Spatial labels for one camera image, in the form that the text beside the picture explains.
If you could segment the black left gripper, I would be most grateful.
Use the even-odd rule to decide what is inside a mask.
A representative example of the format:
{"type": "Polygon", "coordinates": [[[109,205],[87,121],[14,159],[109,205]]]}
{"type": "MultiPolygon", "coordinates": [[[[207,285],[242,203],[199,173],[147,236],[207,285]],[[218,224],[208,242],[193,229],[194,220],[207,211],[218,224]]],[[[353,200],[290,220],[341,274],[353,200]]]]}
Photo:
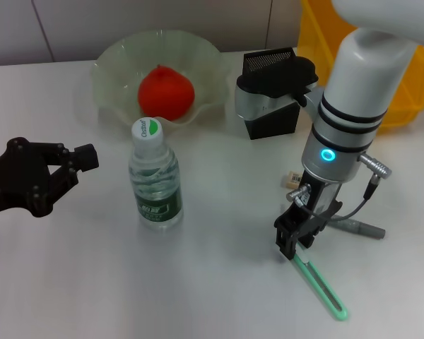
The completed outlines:
{"type": "Polygon", "coordinates": [[[41,218],[75,185],[78,172],[99,167],[92,144],[73,151],[59,143],[34,143],[12,138],[0,156],[0,212],[11,208],[28,210],[41,218]],[[49,166],[58,168],[50,174],[49,166]]]}

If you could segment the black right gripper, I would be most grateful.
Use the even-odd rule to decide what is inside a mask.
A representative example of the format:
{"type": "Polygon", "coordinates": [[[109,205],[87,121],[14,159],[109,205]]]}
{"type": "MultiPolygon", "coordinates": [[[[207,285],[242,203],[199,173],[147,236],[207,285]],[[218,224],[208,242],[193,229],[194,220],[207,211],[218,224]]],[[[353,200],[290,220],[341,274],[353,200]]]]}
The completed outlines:
{"type": "MultiPolygon", "coordinates": [[[[342,203],[337,202],[336,197],[341,188],[340,183],[323,182],[310,173],[303,172],[300,185],[303,184],[312,187],[310,193],[302,197],[308,209],[326,218],[333,217],[339,211],[342,203]]],[[[305,248],[310,248],[326,222],[308,215],[294,203],[289,203],[289,208],[275,220],[274,227],[276,227],[276,245],[290,261],[294,259],[298,241],[298,233],[292,230],[301,230],[299,243],[305,248]]]]}

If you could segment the green utility knife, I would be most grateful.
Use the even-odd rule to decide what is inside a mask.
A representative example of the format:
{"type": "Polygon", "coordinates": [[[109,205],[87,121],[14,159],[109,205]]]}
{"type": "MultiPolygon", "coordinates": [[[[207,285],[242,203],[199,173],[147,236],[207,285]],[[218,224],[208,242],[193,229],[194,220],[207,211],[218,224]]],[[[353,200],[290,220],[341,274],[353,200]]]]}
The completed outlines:
{"type": "Polygon", "coordinates": [[[338,321],[346,321],[348,319],[347,307],[310,260],[307,252],[300,244],[296,244],[295,246],[293,262],[333,317],[338,321]]]}

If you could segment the beige eraser with barcode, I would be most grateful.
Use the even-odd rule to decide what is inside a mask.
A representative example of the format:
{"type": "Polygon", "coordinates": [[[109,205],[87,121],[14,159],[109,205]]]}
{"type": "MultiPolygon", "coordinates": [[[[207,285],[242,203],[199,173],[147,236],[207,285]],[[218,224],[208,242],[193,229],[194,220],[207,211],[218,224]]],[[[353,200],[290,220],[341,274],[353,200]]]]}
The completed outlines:
{"type": "Polygon", "coordinates": [[[290,171],[282,178],[282,185],[287,189],[297,189],[302,180],[302,174],[290,171]]]}

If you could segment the clear green-label water bottle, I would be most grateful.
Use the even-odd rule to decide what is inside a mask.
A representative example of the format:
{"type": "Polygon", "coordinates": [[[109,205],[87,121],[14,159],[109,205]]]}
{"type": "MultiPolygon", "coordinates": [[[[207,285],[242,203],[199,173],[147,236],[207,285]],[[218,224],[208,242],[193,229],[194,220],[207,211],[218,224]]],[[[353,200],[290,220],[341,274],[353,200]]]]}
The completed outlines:
{"type": "Polygon", "coordinates": [[[177,157],[155,118],[138,119],[131,128],[131,136],[129,178],[139,217],[147,227],[160,232],[168,230],[183,216],[177,157]]]}

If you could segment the grey marker pen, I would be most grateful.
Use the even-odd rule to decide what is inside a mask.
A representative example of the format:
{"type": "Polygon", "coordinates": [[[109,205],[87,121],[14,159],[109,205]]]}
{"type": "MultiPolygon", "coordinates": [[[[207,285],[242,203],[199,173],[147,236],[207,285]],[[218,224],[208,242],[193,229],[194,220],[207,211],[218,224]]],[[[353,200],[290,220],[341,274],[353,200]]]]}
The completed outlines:
{"type": "Polygon", "coordinates": [[[352,234],[357,234],[364,237],[369,237],[372,239],[384,239],[386,230],[375,227],[373,225],[352,219],[347,218],[340,221],[331,221],[327,224],[329,227],[347,232],[352,234]]]}

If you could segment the pale green wavy fruit plate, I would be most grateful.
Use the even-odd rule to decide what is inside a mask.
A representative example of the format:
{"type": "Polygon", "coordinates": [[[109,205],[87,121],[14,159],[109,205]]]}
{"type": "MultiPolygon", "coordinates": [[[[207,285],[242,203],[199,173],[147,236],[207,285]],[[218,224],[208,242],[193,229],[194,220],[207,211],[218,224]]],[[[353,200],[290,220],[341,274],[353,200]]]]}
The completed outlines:
{"type": "Polygon", "coordinates": [[[139,86],[157,66],[185,76],[195,94],[183,117],[157,118],[165,128],[176,130],[214,113],[229,97],[230,65],[211,42],[183,30],[149,30],[118,40],[95,61],[91,80],[96,107],[122,125],[132,126],[144,116],[137,102],[139,86]]]}

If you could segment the black mesh pen holder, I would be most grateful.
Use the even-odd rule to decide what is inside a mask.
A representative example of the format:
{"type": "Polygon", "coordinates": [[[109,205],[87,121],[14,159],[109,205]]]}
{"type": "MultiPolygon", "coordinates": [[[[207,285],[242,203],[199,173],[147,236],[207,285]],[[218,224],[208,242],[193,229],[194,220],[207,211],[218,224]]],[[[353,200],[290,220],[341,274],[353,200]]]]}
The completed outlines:
{"type": "MultiPolygon", "coordinates": [[[[242,75],[260,71],[294,56],[295,52],[291,47],[246,53],[243,57],[242,75]]],[[[250,139],[270,138],[295,132],[300,106],[289,97],[264,100],[256,95],[248,94],[243,96],[242,104],[248,104],[250,108],[256,110],[254,116],[244,119],[250,139]]]]}

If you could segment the yellow plastic bin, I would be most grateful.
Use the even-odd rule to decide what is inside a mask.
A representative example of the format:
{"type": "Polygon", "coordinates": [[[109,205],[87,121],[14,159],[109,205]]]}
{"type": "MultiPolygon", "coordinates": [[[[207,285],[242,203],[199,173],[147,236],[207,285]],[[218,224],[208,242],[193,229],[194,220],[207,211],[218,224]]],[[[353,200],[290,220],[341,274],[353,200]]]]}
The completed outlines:
{"type": "MultiPolygon", "coordinates": [[[[355,27],[334,10],[331,0],[301,0],[302,15],[297,55],[315,65],[318,84],[326,85],[342,40],[355,27]]],[[[418,46],[379,128],[400,129],[424,110],[424,47],[418,46]]]]}

